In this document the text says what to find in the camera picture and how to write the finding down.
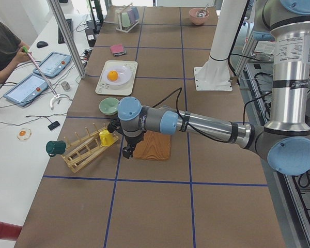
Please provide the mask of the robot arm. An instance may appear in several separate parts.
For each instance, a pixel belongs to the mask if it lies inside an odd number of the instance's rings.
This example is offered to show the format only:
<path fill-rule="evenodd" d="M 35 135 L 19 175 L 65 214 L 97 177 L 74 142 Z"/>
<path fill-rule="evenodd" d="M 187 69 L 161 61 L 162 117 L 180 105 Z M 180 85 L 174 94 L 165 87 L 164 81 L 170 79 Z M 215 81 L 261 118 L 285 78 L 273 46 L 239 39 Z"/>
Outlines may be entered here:
<path fill-rule="evenodd" d="M 147 131 L 196 132 L 213 141 L 237 144 L 257 154 L 275 171 L 298 176 L 310 170 L 310 126 L 305 121 L 310 87 L 310 1 L 257 1 L 254 34 L 275 42 L 271 108 L 268 122 L 256 126 L 150 107 L 135 97 L 122 98 L 118 116 L 108 124 L 122 134 L 122 150 L 131 158 Z"/>

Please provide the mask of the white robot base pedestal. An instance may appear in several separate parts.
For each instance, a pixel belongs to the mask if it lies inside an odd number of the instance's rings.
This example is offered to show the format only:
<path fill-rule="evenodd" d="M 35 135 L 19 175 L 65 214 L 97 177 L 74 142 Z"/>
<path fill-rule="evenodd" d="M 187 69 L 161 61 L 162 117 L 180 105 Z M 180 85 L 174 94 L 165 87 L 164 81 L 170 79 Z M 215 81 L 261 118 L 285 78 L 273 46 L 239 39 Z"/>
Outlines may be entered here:
<path fill-rule="evenodd" d="M 197 91 L 231 91 L 229 55 L 248 7 L 247 0 L 226 0 L 222 3 L 209 59 L 194 68 Z"/>

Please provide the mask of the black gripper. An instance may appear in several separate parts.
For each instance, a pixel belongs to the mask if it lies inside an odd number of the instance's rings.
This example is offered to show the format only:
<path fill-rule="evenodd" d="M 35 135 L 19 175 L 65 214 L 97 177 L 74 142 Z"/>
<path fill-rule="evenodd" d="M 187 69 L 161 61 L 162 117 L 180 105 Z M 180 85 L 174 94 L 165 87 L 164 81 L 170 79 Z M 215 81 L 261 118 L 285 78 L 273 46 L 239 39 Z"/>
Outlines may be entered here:
<path fill-rule="evenodd" d="M 125 137 L 127 146 L 123 147 L 122 155 L 127 159 L 133 157 L 136 145 L 144 139 L 145 131 L 139 129 L 138 125 L 133 124 L 133 121 L 123 121 L 119 118 L 113 118 L 107 125 L 107 129 L 110 133 L 116 131 Z"/>

